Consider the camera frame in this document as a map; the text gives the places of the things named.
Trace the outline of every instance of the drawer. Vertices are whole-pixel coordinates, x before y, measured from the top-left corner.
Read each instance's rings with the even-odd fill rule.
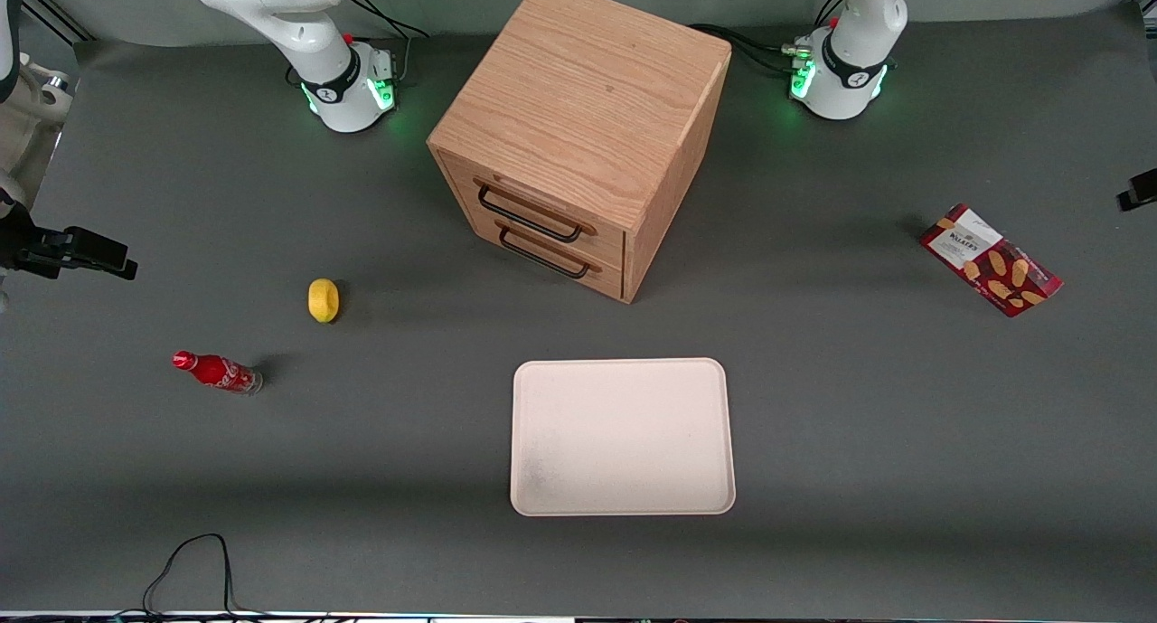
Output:
[[[618,266],[603,264],[592,259],[583,259],[569,250],[562,250],[554,241],[550,241],[532,232],[511,226],[501,219],[488,219],[474,223],[478,236],[510,252],[535,262],[555,273],[594,288],[599,293],[622,299],[622,270]]]
[[[575,250],[589,259],[622,267],[622,230],[596,219],[576,217],[566,206],[543,205],[528,198],[529,191],[509,178],[455,154],[444,151],[440,154],[454,190],[476,227],[499,219],[511,228],[538,234],[557,249]]]

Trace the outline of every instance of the red cookie box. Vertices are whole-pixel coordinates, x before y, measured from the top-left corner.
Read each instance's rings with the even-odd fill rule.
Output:
[[[1044,302],[1064,284],[964,204],[929,228],[920,244],[1008,317]]]

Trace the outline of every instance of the black metal drawer handle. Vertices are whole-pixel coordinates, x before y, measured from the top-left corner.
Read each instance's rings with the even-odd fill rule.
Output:
[[[525,250],[525,249],[518,248],[514,243],[509,243],[509,241],[506,240],[506,235],[508,235],[508,234],[510,234],[510,228],[502,228],[502,232],[499,234],[499,242],[502,243],[503,248],[508,249],[509,251],[514,252],[515,255],[518,255],[519,257],[524,257],[526,259],[530,259],[530,261],[535,262],[536,264],[545,265],[546,267],[551,269],[552,271],[554,271],[554,272],[557,272],[557,273],[559,273],[561,276],[569,277],[570,279],[582,279],[583,277],[587,277],[587,271],[590,270],[590,264],[583,264],[582,269],[580,269],[577,271],[568,271],[568,270],[563,269],[561,265],[558,265],[558,264],[555,264],[553,262],[550,262],[547,259],[544,259],[544,258],[539,257],[538,255],[535,255],[530,250]]]
[[[582,226],[575,226],[575,230],[570,234],[562,234],[554,232],[551,228],[543,227],[536,223],[535,221],[524,219],[521,215],[515,214],[515,212],[511,212],[510,210],[504,210],[503,207],[499,207],[498,205],[486,199],[486,195],[491,192],[491,185],[485,183],[479,183],[479,186],[481,189],[478,190],[478,201],[482,204],[482,207],[487,207],[487,210],[489,210],[491,212],[495,212],[495,214],[499,214],[500,217],[506,217],[521,226],[529,227],[530,229],[537,232],[538,234],[541,234],[544,236],[550,236],[554,241],[561,243],[574,243],[575,240],[578,239],[578,235],[582,234]]]

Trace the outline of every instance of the white tray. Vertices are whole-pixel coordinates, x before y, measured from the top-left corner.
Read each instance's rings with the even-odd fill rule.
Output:
[[[723,366],[524,364],[510,455],[510,504],[526,516],[724,513],[735,471]]]

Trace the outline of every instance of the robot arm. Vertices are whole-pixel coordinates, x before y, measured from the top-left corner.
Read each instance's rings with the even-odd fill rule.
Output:
[[[20,5],[24,0],[5,0],[3,10],[0,16],[0,101],[7,101],[12,90],[16,88],[16,80],[20,76],[20,45],[16,43],[16,20],[20,19]]]
[[[827,119],[850,119],[879,95],[887,54],[908,24],[904,0],[845,0],[839,24],[796,38],[802,51],[818,51],[801,63],[791,96]]]
[[[346,43],[324,13],[341,0],[201,0],[264,35],[301,75],[310,109],[330,129],[356,132],[393,108],[389,52]]]
[[[201,0],[272,42],[309,82],[324,83],[349,64],[349,47],[324,13],[341,0]]]
[[[37,103],[21,104],[20,95],[13,96],[22,69],[43,69],[36,64],[21,59],[16,31],[16,17],[22,0],[6,0],[7,14],[0,17],[0,69],[7,75],[0,80],[0,101],[21,109],[42,122],[59,123],[67,109],[67,95],[59,90],[60,109],[37,109]],[[25,206],[24,191],[8,169],[0,169],[0,280],[7,271],[25,271],[49,279],[56,279],[60,269],[91,269],[111,273],[123,279],[137,276],[137,263],[127,257],[128,249],[83,228],[69,227],[62,232],[37,227]],[[7,296],[0,291],[0,312],[7,305]]]

